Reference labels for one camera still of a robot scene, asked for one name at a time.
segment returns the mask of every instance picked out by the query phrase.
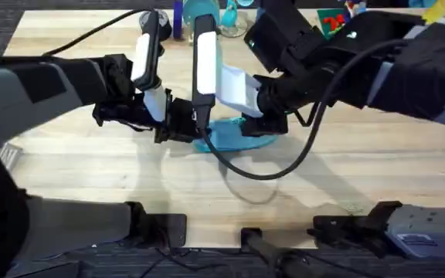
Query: blue object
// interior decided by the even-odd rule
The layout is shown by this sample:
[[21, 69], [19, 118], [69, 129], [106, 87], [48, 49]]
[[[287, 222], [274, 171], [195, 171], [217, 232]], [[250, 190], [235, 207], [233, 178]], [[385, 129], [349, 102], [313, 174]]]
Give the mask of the blue object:
[[437, 0], [409, 0], [410, 8], [430, 8]]
[[174, 18], [173, 18], [173, 38], [182, 38], [182, 24], [183, 24], [183, 1], [175, 0], [174, 6]]
[[200, 15], [212, 14], [219, 25], [219, 4], [214, 0], [184, 0], [183, 20], [185, 24], [194, 26], [195, 19]]
[[253, 4], [253, 0], [237, 0], [238, 4], [242, 7], [248, 7], [249, 5]]
[[[264, 135], [261, 137], [244, 137], [239, 126], [245, 119], [242, 117], [211, 120], [209, 127], [212, 130], [210, 141], [218, 151], [243, 151], [267, 146], [277, 139], [277, 135]], [[195, 148], [201, 152], [210, 152], [203, 139], [193, 141]]]
[[233, 0], [228, 0], [228, 5], [226, 6], [226, 11], [221, 19], [221, 25], [226, 27], [233, 27], [236, 24], [236, 19], [238, 18], [238, 6]]

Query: wire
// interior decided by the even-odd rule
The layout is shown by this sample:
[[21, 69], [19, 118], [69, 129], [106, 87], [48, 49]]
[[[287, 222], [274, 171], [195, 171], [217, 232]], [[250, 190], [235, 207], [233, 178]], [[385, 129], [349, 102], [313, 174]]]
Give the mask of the wire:
[[151, 264], [151, 266], [149, 266], [143, 273], [142, 275], [140, 275], [139, 278], [145, 278], [159, 263], [162, 263], [166, 260], [165, 257], [162, 257], [160, 259], [158, 259], [157, 261], [155, 261], [154, 263]]
[[227, 268], [229, 268], [229, 270], [231, 270], [231, 274], [232, 274], [233, 278], [236, 277], [235, 273], [233, 272], [233, 268], [229, 264], [211, 263], [211, 264], [204, 265], [204, 266], [189, 266], [185, 263], [178, 261], [177, 259], [175, 259], [174, 256], [164, 254], [161, 250], [159, 250], [157, 248], [155, 249], [155, 251], [157, 251], [161, 256], [163, 256], [165, 259], [171, 261], [172, 263], [177, 264], [177, 265], [181, 266], [182, 268], [184, 268], [186, 270], [190, 270], [192, 272], [198, 272], [198, 271], [207, 270], [207, 269], [216, 269], [216, 268], [220, 268], [220, 267], [227, 267]]
[[315, 137], [317, 136], [319, 127], [322, 122], [322, 117], [324, 116], [325, 109], [327, 107], [327, 102], [329, 100], [329, 97], [333, 94], [335, 90], [337, 90], [338, 86], [341, 84], [342, 80], [345, 78], [346, 74], [349, 73], [349, 71], [356, 65], [358, 65], [362, 60], [365, 58], [371, 56], [374, 53], [377, 53], [380, 50], [392, 48], [394, 46], [404, 46], [408, 42], [407, 39], [394, 39], [389, 40], [387, 42], [381, 42], [367, 50], [365, 50], [362, 53], [359, 53], [357, 56], [353, 57], [348, 63], [346, 63], [345, 66], [339, 70], [339, 72], [334, 76], [332, 81], [329, 83], [329, 86], [325, 90], [324, 94], [322, 95], [322, 98], [320, 100], [320, 105], [318, 107], [317, 115], [315, 116], [315, 121], [312, 125], [310, 134], [308, 135], [307, 143], [305, 144], [303, 150], [298, 155], [297, 159], [293, 161], [293, 163], [290, 164], [287, 168], [285, 168], [282, 171], [277, 172], [276, 174], [271, 175], [255, 175], [252, 173], [249, 173], [247, 171], [244, 171], [237, 166], [234, 166], [229, 162], [224, 156], [221, 155], [221, 153], [214, 147], [212, 142], [209, 139], [209, 135], [207, 134], [206, 129], [201, 129], [200, 134], [202, 135], [202, 138], [204, 139], [204, 142], [209, 147], [210, 151], [217, 157], [217, 159], [224, 164], [224, 166], [228, 167], [232, 171], [236, 172], [238, 175], [242, 175], [245, 178], [251, 178], [258, 181], [268, 181], [273, 180], [277, 178], [282, 178], [283, 176], [291, 173], [294, 169], [296, 169], [301, 162], [307, 157], [308, 152], [310, 151], [312, 145], [314, 144]]
[[108, 26], [111, 26], [111, 25], [113, 25], [116, 22], [119, 22], [120, 20], [123, 20], [123, 19], [127, 18], [130, 15], [134, 15], [134, 14], [137, 14], [139, 12], [153, 12], [153, 11], [154, 10], [151, 9], [151, 8], [138, 8], [138, 9], [126, 12], [123, 15], [120, 15], [120, 16], [118, 16], [115, 19], [111, 19], [110, 21], [104, 23], [103, 25], [100, 25], [100, 26], [90, 30], [89, 32], [86, 32], [85, 34], [79, 36], [78, 38], [74, 39], [73, 41], [68, 42], [66, 45], [58, 47], [57, 49], [53, 49], [53, 50], [50, 50], [50, 51], [44, 53], [43, 56], [53, 56], [53, 55], [56, 55], [58, 53], [61, 53], [61, 52], [65, 51], [65, 50], [75, 46], [77, 43], [85, 40], [86, 38], [90, 37], [91, 35], [99, 32], [100, 30], [102, 30], [102, 29], [104, 29], [104, 28], [106, 28]]
[[333, 266], [333, 267], [335, 267], [337, 269], [340, 269], [340, 270], [344, 270], [344, 271], [347, 271], [347, 272], [350, 272], [350, 273], [354, 273], [354, 274], [358, 274], [358, 275], [361, 275], [361, 276], [365, 276], [365, 277], [368, 277], [368, 278], [382, 278], [381, 276], [373, 275], [371, 273], [366, 273], [366, 272], [363, 272], [361, 270], [357, 270], [357, 269], [354, 269], [354, 268], [351, 268], [351, 267], [348, 267], [348, 266], [342, 266], [342, 265], [340, 265], [338, 263], [334, 263], [334, 262], [332, 262], [332, 261], [330, 261], [328, 259], [322, 259], [321, 257], [312, 255], [312, 254], [310, 254], [308, 252], [305, 252], [305, 251], [301, 251], [301, 253], [303, 253], [304, 256], [311, 257], [312, 259], [315, 259], [315, 260], [317, 260], [319, 262], [328, 264], [329, 266]]

